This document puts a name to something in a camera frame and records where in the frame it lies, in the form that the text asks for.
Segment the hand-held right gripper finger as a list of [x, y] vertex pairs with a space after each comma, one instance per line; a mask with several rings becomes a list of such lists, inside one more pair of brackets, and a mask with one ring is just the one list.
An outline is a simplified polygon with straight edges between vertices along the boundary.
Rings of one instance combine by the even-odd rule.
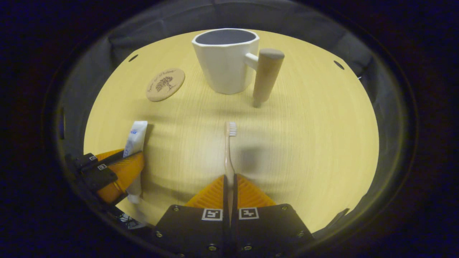
[[227, 178], [222, 175], [190, 204], [171, 205], [154, 227], [153, 240], [179, 258], [222, 258], [228, 225]]
[[231, 245], [236, 258], [290, 258], [313, 241], [290, 204], [276, 204], [253, 182], [234, 175]]

